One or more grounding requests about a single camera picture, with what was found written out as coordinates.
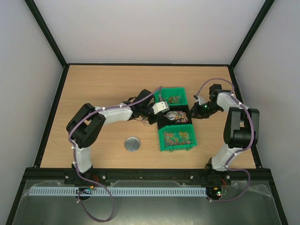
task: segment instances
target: wooden board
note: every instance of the wooden board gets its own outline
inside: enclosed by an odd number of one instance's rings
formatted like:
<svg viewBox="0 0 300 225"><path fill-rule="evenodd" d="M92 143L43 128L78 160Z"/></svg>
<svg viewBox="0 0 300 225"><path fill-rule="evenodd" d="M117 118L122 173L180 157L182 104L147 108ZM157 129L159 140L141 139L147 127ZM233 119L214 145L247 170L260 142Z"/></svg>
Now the wooden board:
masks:
<svg viewBox="0 0 300 225"><path fill-rule="evenodd" d="M73 162L66 125L85 103L110 106L139 94L142 89L155 90L158 86L184 87L189 106L193 95L208 79L220 77L230 80L227 67L161 67L161 66L82 66L72 65L60 98L41 167L69 168ZM208 99L208 83L202 96ZM221 82L223 88L230 85ZM157 125L119 121L102 128L92 146L95 168L204 168L224 144L223 130L227 114L217 112L207 120L193 119L198 145L190 151L160 152ZM124 141L130 136L141 140L136 152L129 152ZM255 168L251 151L240 154L232 168Z"/></svg>

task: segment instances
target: metal coin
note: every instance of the metal coin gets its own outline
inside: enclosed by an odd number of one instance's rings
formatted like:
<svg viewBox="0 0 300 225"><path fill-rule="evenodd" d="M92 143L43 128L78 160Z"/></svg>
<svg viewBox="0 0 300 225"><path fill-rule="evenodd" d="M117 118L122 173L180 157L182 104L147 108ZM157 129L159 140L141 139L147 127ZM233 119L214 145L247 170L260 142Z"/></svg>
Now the metal coin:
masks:
<svg viewBox="0 0 300 225"><path fill-rule="evenodd" d="M141 141L137 137L129 137L125 140L125 148L128 151L137 151L141 146Z"/></svg>

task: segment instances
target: white robotic arm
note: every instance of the white robotic arm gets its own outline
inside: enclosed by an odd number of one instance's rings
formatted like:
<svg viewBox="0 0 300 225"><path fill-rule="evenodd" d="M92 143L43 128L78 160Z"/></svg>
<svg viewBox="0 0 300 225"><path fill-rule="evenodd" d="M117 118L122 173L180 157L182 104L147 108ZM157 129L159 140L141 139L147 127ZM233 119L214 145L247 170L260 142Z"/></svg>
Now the white robotic arm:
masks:
<svg viewBox="0 0 300 225"><path fill-rule="evenodd" d="M220 84L210 87L210 101L205 102L201 96L195 97L197 102L191 110L191 117L196 119L206 119L217 111L228 113L224 129L224 145L216 156L211 159L212 169L226 171L232 161L248 146L251 139L250 124L245 115L247 110L251 116L254 127L254 141L258 141L259 111L241 107L241 102L237 100L229 90L222 90Z"/></svg>
<svg viewBox="0 0 300 225"><path fill-rule="evenodd" d="M145 94L147 94L145 92L146 90L143 90L141 95L135 99L141 99ZM85 173L92 167L90 158L91 145L96 140L103 125L121 120L135 119L141 115L150 116L152 123L154 123L159 112L169 109L168 104L164 101L149 105L150 100L137 104L137 107L128 107L127 104L121 103L119 107L113 109L93 107L91 104L85 104L78 111L75 117L67 125L67 131L69 133L86 115L93 111L99 111L95 115L91 116L90 123L88 125L85 123L81 124L72 134L72 139L75 142L75 147L72 147L72 149L75 149L76 154L76 162L73 162L73 164L75 165L75 163L77 163L79 172Z"/></svg>

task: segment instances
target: purple cable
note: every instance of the purple cable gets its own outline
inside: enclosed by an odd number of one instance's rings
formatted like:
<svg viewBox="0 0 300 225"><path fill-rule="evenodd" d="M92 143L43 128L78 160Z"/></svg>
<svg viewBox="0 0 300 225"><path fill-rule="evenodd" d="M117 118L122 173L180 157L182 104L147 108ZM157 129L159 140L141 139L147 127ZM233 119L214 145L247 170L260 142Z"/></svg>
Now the purple cable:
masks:
<svg viewBox="0 0 300 225"><path fill-rule="evenodd" d="M232 86L232 90L230 91L230 98L236 103L238 104L241 108L243 108L243 110L245 111L246 115L247 115L247 118L249 120L249 124L250 124L250 129L251 129L251 139L250 139L250 143L249 145L244 148L244 149L241 149L241 150L237 150L235 153L239 153L239 152L243 152L243 151L246 151L248 150L249 148L251 148L252 144L253 144L253 140L254 140L254 128L253 128L253 122L251 120L251 117L250 117L250 114L248 112L248 110L246 109L246 107L239 101L235 98L235 96L232 95L233 91L234 91L234 85L226 80L226 79L223 79L223 78L211 78L209 80L207 80L206 82L204 82L204 84L202 84L202 86L200 87L200 89L198 90L196 96L198 96L200 94L200 91L202 90L202 88L209 82L209 81L213 81L213 80L221 80L221 81L225 81L227 83L229 83L231 86ZM229 164L229 162L232 160L232 158L234 157L234 154L232 154L229 159L225 162L225 166L227 168L227 170L229 171L244 171L247 175L248 175L248 183L246 185L246 188L236 197L234 198L231 198L231 199L225 199L225 200L213 200L211 198L209 198L207 196L207 199L209 199L209 201L211 202L230 202L230 201L233 201L233 200L236 200L238 199L239 197L241 197L248 189L249 185L250 185L250 174L247 170L245 169L230 169L227 165Z"/></svg>
<svg viewBox="0 0 300 225"><path fill-rule="evenodd" d="M223 79L223 78L211 78L211 79L207 80L206 82L204 82L204 83L202 84L202 86L200 87L200 89L198 90L198 92L197 92L197 94L196 94L196 97L200 94L200 91L202 90L202 88L203 88L209 81L214 81L214 80L220 80L220 81L225 81L225 82L229 83L229 84L232 86L232 90L230 91L230 94L233 93L233 91L234 91L234 85L233 85L230 81L228 81L228 80L226 80L226 79Z"/></svg>
<svg viewBox="0 0 300 225"><path fill-rule="evenodd" d="M138 103L140 103L140 102L146 100L147 98L151 97L151 96L154 95L154 93L157 92L157 91L159 91L159 95L161 96L161 89L162 89L162 86L160 86L160 87L157 88L155 91L153 91L151 94L147 95L146 97L142 98L141 100L136 101L136 102L134 102L134 103L131 103L131 104L129 104L129 105L123 105L123 106L124 106L124 107L131 107L131 106L133 106L133 105L136 105L136 104L138 104ZM121 108L121 107L122 107L121 105L114 105L114 106L106 107L105 110L107 110L107 109L118 109L118 108ZM70 143L73 145L73 147L74 147L74 150L73 150L73 156L74 156L74 162L75 162L76 173L77 173L78 177L80 177L81 179L83 179L83 180L85 180L85 181L88 181L88 182L90 182L90 183L96 184L96 185L98 185L98 186L104 188L104 189L108 192L108 194L109 194L109 196L110 196L110 198L111 198L111 200L112 200L112 212L111 212L110 216L109 216L107 219L101 220L101 219L97 219L97 218L93 217L93 216L86 210L86 208L84 207L84 205L83 205L82 202L80 201L80 194L81 194L82 192L80 192L80 193L78 194L78 196L77 196L78 203L80 203L80 205L82 206L82 208L83 208L84 212L86 213L86 215L87 215L89 218L91 218L92 220L96 221L96 222L103 223L103 222L110 221L110 220L113 218L113 214L114 214L114 211L115 211L115 203L114 203L114 199L113 199L112 193L111 193L111 192L108 190L108 188L105 187L104 185L102 185L102 184L100 184L100 183L98 183L98 182L96 182L96 181L86 179L85 177L83 177L83 176L80 175L80 173L79 173L79 168L78 168L78 164L77 164L77 158L76 158L76 149L75 149L75 148L76 148L76 143L72 140L72 134L74 133L74 131L75 131L82 123L84 123L89 117L91 117L92 115L94 115L94 114L96 114L96 113L98 113L98 112L101 112L101 111L103 111L103 109L95 110L95 111L91 112L90 114L88 114L87 116L85 116L81 121L79 121L79 122L75 125L75 127L71 130L71 132L70 132L70 134L69 134L69 136L68 136L68 140L69 140L69 142L70 142Z"/></svg>
<svg viewBox="0 0 300 225"><path fill-rule="evenodd" d="M243 110L245 111L246 115L247 115L247 118L249 120L249 123L250 123L250 129L251 129L251 139L250 139L250 143L249 145L244 148L244 149L241 149L241 150L237 150L236 153L239 153L239 152L243 152L243 151L246 151L248 150L249 148L251 148L252 144L253 144L253 140L254 140L254 128L253 128L253 122L251 120L251 117L250 117L250 114L248 112L248 110L246 109L246 107L240 103L240 101L238 101L234 96L231 96L231 98L237 103L240 105L241 108L243 108ZM247 182L247 185L245 187L245 189L236 197L234 198L231 198L231 199L224 199L224 200L213 200L211 198L208 197L209 201L212 201L212 202L231 202L233 200L236 200L238 199L239 197L241 197L248 189L248 187L250 186L250 174L247 170L245 169L230 169L229 167L227 167L227 165L229 164L230 160L232 160L232 158L234 157L234 154L232 154L229 159L225 162L225 166L227 168L227 170L229 171L244 171L247 175L248 175L248 182Z"/></svg>

